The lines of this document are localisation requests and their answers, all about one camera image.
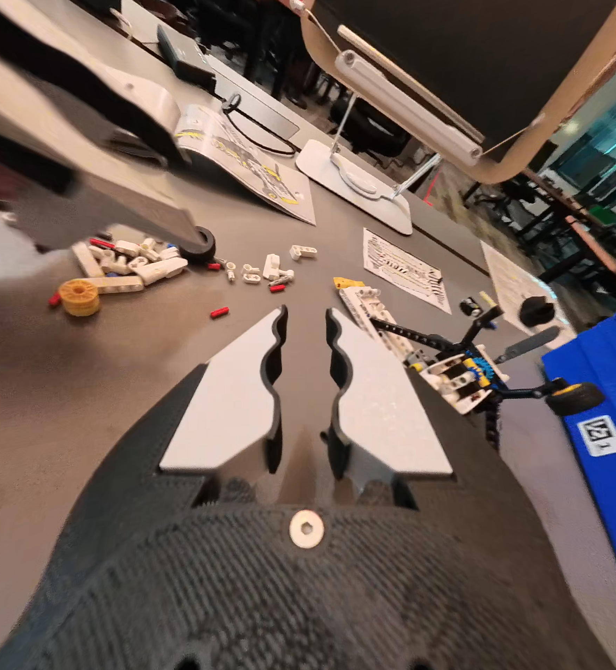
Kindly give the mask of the pile of dark lego parts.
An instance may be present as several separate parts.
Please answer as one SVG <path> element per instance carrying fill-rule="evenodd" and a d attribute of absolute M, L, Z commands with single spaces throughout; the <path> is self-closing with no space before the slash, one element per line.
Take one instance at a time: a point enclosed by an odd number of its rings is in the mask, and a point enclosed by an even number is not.
<path fill-rule="evenodd" d="M 464 315 L 473 319 L 484 315 L 487 311 L 472 297 L 462 299 L 459 309 Z M 521 303 L 516 319 L 525 328 L 535 328 L 552 322 L 555 319 L 555 313 L 554 302 L 544 296 L 531 296 Z"/>

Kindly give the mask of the wooden top desk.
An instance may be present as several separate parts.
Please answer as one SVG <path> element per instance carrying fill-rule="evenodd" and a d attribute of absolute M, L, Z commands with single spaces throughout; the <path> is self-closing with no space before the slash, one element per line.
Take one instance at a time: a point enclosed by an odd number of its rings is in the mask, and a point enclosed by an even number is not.
<path fill-rule="evenodd" d="M 570 272 L 571 269 L 585 259 L 596 262 L 597 265 L 602 267 L 616 280 L 616 258 L 584 226 L 584 224 L 589 223 L 597 227 L 597 232 L 602 232 L 603 225 L 601 222 L 581 207 L 579 203 L 576 203 L 570 197 L 562 195 L 528 167 L 523 169 L 521 174 L 538 186 L 555 204 L 558 204 L 569 213 L 564 219 L 563 229 L 577 240 L 579 246 L 579 250 L 576 253 L 541 272 L 538 275 L 538 281 L 550 285 L 553 281 Z"/>

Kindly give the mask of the scattered small lego pieces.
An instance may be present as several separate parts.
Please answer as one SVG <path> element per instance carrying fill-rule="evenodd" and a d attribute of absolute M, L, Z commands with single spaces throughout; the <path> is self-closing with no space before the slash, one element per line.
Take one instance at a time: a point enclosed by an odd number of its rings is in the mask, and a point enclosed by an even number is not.
<path fill-rule="evenodd" d="M 71 246 L 71 252 L 82 275 L 72 280 L 83 279 L 94 283 L 98 288 L 99 297 L 142 292 L 151 285 L 145 287 L 142 284 L 134 272 L 137 266 L 167 260 L 175 256 L 183 258 L 179 246 L 173 243 L 165 243 L 152 237 L 136 243 L 115 239 L 108 232 L 102 232 L 97 236 L 74 243 Z M 258 267 L 243 264 L 237 268 L 234 262 L 218 256 L 214 257 L 214 262 L 198 266 L 203 266 L 209 272 L 224 272 L 230 283 L 240 277 L 245 284 L 257 285 L 263 278 L 263 270 Z M 291 282 L 294 277 L 294 271 L 280 269 L 279 279 L 269 281 L 270 291 L 274 293 L 284 290 L 287 283 Z M 58 289 L 49 298 L 47 305 L 50 308 L 62 307 Z"/>

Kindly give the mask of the black lego tyre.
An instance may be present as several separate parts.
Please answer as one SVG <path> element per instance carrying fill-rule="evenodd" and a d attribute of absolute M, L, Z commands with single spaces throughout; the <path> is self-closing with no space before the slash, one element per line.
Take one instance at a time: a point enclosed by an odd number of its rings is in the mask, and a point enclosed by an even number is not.
<path fill-rule="evenodd" d="M 204 265 L 214 262 L 216 240 L 210 230 L 194 227 L 194 239 L 179 247 L 180 254 L 189 264 Z"/>

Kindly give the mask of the power adapter brick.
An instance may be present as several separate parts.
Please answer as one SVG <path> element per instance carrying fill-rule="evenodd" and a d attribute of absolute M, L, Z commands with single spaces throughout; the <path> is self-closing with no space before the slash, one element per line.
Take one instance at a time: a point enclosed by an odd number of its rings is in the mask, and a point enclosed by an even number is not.
<path fill-rule="evenodd" d="M 216 73 L 195 39 L 164 23 L 157 26 L 156 33 L 159 51 L 177 78 L 214 95 Z"/>

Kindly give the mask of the blue plastic bin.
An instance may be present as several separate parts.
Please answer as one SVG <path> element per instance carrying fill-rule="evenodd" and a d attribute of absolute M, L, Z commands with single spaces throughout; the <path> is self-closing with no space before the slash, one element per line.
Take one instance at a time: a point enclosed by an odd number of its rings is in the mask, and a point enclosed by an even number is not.
<path fill-rule="evenodd" d="M 616 314 L 542 357 L 547 377 L 591 382 L 605 401 L 563 419 L 616 556 Z"/>

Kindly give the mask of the zebra striped sticker sheet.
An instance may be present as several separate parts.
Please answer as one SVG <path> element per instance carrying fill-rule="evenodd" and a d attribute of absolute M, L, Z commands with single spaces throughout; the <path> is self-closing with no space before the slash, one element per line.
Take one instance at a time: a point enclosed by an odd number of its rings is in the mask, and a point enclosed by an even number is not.
<path fill-rule="evenodd" d="M 362 259 L 367 272 L 446 314 L 452 313 L 440 269 L 367 228 L 363 229 Z"/>

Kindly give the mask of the tan framed display screen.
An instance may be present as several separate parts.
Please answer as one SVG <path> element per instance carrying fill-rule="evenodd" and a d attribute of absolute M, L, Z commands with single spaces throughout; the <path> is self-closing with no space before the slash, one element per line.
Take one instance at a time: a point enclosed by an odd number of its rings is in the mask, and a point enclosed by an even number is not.
<path fill-rule="evenodd" d="M 528 167 L 616 63 L 616 1 L 289 1 L 313 61 L 473 180 Z"/>

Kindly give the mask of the lego airplane model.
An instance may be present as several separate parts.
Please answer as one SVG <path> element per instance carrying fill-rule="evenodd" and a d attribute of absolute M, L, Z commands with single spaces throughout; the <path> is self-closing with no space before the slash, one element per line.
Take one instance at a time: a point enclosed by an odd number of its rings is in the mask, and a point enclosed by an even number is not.
<path fill-rule="evenodd" d="M 544 381 L 533 388 L 513 389 L 502 365 L 541 347 L 547 347 L 559 334 L 551 326 L 508 346 L 491 357 L 483 344 L 475 340 L 483 330 L 495 330 L 504 310 L 486 292 L 480 293 L 480 305 L 486 313 L 470 318 L 471 324 L 459 341 L 438 334 L 424 334 L 396 323 L 380 299 L 380 290 L 355 285 L 335 278 L 339 296 L 355 323 L 372 339 L 378 340 L 408 370 L 424 381 L 462 416 L 482 414 L 486 439 L 499 449 L 499 411 L 501 404 L 513 399 L 542 399 L 556 390 L 576 383 L 563 378 Z"/>

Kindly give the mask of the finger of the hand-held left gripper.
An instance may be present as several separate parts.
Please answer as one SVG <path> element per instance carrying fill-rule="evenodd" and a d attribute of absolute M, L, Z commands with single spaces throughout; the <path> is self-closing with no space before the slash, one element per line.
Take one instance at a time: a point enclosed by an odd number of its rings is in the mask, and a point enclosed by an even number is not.
<path fill-rule="evenodd" d="M 173 134 L 180 110 L 169 92 L 106 65 L 30 1 L 0 1 L 0 60 L 68 93 L 165 163 L 185 162 Z"/>
<path fill-rule="evenodd" d="M 0 134 L 76 172 L 76 197 L 66 204 L 17 211 L 39 243 L 65 247 L 108 223 L 142 230 L 178 246 L 194 239 L 191 213 L 172 197 L 165 174 L 128 163 L 81 131 L 99 134 L 103 119 L 74 97 L 0 62 Z"/>

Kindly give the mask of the orange traffic cone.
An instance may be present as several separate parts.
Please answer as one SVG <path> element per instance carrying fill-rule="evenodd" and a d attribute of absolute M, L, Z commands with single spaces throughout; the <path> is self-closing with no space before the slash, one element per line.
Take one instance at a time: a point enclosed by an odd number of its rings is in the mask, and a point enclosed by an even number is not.
<path fill-rule="evenodd" d="M 435 205 L 433 201 L 433 192 L 435 190 L 435 187 L 437 185 L 438 179 L 441 176 L 442 171 L 443 171 L 443 164 L 441 163 L 438 167 L 436 167 L 433 170 L 431 179 L 426 184 L 426 189 L 424 196 L 422 197 L 422 201 L 430 207 L 434 207 Z"/>

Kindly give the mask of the white curved lego panel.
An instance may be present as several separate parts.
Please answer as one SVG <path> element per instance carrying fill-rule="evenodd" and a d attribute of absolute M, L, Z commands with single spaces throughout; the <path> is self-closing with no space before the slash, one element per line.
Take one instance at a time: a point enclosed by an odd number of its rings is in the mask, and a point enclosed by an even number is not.
<path fill-rule="evenodd" d="M 175 256 L 163 261 L 137 266 L 134 272 L 140 278 L 142 284 L 148 287 L 158 281 L 181 274 L 187 265 L 188 261 L 186 259 Z"/>

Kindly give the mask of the lego instruction booklet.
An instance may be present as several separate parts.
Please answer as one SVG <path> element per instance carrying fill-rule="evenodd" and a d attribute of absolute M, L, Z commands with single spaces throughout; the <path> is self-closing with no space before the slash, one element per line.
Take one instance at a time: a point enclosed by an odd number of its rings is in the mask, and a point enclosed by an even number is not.
<path fill-rule="evenodd" d="M 308 177 L 254 146 L 221 111 L 186 106 L 175 140 L 194 167 L 213 163 L 267 204 L 316 225 Z"/>

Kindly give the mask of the printed white paper sheet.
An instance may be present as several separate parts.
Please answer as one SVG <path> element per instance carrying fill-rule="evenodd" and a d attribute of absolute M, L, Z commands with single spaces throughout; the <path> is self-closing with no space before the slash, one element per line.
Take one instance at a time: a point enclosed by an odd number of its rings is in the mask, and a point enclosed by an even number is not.
<path fill-rule="evenodd" d="M 503 316 L 507 322 L 529 336 L 551 326 L 559 327 L 560 334 L 548 345 L 551 349 L 563 346 L 577 337 L 575 329 L 558 302 L 555 291 L 550 286 L 510 261 L 495 248 L 483 241 L 480 244 L 494 285 L 497 303 L 504 310 Z M 544 297 L 547 302 L 553 303 L 554 319 L 539 326 L 525 326 L 520 321 L 519 311 L 524 300 L 529 297 Z"/>

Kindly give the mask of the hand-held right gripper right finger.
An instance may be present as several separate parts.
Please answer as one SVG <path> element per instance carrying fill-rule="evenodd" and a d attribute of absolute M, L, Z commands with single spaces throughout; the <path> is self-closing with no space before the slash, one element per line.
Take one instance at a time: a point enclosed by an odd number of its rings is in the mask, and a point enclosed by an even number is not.
<path fill-rule="evenodd" d="M 370 482 L 449 480 L 453 467 L 404 366 L 337 308 L 325 312 L 325 336 L 337 387 L 326 431 L 333 477 L 359 493 Z"/>

